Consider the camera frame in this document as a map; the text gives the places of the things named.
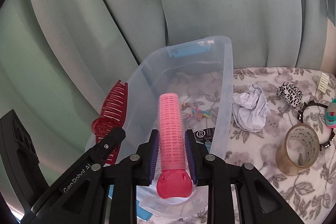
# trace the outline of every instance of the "black bracket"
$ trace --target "black bracket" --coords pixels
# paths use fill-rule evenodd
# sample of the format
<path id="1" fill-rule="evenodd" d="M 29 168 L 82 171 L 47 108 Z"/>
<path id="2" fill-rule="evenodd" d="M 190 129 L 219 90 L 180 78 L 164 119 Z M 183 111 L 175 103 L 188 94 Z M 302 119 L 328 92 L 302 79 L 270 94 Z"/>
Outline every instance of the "black bracket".
<path id="1" fill-rule="evenodd" d="M 32 139 L 13 109 L 0 119 L 0 154 L 15 195 L 28 214 L 49 185 Z"/>
<path id="2" fill-rule="evenodd" d="M 1 119 L 1 136 L 5 140 L 2 145 L 6 148 L 13 146 L 15 142 L 15 138 L 9 136 L 18 134 L 13 126 L 13 117 L 16 121 L 14 124 L 23 128 L 16 115 L 14 116 L 14 111 L 10 113 L 4 116 L 4 120 Z M 25 144 L 25 149 L 31 151 L 33 146 L 29 134 L 24 131 L 24 135 L 29 141 Z M 149 142 L 140 145 L 136 154 L 123 159 L 119 164 L 104 167 L 105 159 L 124 138 L 125 132 L 122 128 L 113 129 L 43 193 L 34 191 L 33 197 L 36 201 L 33 205 L 29 203 L 31 209 L 29 212 L 25 211 L 21 223 L 103 224 L 107 211 L 110 210 L 107 220 L 109 223 L 136 224 L 136 187 L 149 186 L 152 183 L 159 147 L 158 131 L 152 131 Z M 209 186 L 208 224 L 235 223 L 231 185 L 236 188 L 241 224 L 303 223 L 252 164 L 246 163 L 242 167 L 230 165 L 209 154 L 205 145 L 196 143 L 192 130 L 186 131 L 185 139 L 190 176 L 195 186 Z M 24 166 L 18 156 L 3 158 L 3 161 L 7 161 L 7 166 L 15 165 L 9 172 L 17 170 L 9 176 L 12 184 L 20 181 L 16 176 L 25 174 L 24 168 L 31 171 L 32 163 Z M 31 161 L 36 163 L 38 159 L 33 156 Z M 39 177 L 34 179 L 34 183 L 39 182 Z M 114 185 L 114 191 L 111 207 L 107 208 L 110 185 Z M 0 209 L 2 207 L 6 205 L 1 203 L 0 198 Z M 3 210 L 8 217 L 8 207 Z"/>

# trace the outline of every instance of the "pink hair roller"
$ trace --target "pink hair roller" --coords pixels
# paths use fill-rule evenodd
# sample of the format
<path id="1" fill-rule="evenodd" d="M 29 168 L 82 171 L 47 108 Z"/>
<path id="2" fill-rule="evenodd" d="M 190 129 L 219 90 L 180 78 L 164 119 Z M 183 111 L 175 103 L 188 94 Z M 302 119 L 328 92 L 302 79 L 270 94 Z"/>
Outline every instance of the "pink hair roller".
<path id="1" fill-rule="evenodd" d="M 156 190 L 161 198 L 187 198 L 193 183 L 186 172 L 179 97 L 175 93 L 159 98 L 161 175 Z"/>

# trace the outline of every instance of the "white hair comb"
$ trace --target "white hair comb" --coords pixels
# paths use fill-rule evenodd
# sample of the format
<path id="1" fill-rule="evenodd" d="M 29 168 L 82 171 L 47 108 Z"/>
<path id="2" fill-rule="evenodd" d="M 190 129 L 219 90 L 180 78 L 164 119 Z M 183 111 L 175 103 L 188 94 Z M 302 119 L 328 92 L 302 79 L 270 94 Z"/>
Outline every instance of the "white hair comb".
<path id="1" fill-rule="evenodd" d="M 317 88 L 321 90 L 323 94 L 326 93 L 328 81 L 329 81 L 329 75 L 322 72 L 321 77 L 320 77 L 320 82 Z"/>

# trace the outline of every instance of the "crumpled paper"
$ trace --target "crumpled paper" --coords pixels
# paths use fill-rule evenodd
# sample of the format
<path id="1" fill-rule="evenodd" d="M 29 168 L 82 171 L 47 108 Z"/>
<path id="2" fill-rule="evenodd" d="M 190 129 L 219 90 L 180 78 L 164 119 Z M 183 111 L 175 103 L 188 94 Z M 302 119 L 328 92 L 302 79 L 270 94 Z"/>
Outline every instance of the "crumpled paper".
<path id="1" fill-rule="evenodd" d="M 271 111 L 259 85 L 252 84 L 248 92 L 234 93 L 232 100 L 232 113 L 239 128 L 258 132 L 265 126 L 266 115 Z"/>

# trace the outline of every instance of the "clear plastic storage bin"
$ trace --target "clear plastic storage bin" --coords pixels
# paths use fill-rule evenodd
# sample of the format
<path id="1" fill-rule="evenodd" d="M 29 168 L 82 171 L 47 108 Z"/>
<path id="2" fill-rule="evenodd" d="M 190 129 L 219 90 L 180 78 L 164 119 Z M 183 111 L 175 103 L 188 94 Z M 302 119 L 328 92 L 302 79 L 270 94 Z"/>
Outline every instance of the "clear plastic storage bin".
<path id="1" fill-rule="evenodd" d="M 166 93 L 177 72 L 199 75 L 221 70 L 220 107 L 210 152 L 224 159 L 232 108 L 232 45 L 228 37 L 215 36 L 161 48 L 150 54 L 132 74 L 127 81 L 127 114 L 123 127 L 126 139 L 122 142 L 117 162 L 134 154 L 140 144 L 149 140 L 157 119 L 158 98 Z M 161 199 L 155 184 L 137 187 L 139 205 L 155 215 L 183 218 L 199 212 L 208 203 L 206 186 L 197 187 L 189 198 Z"/>

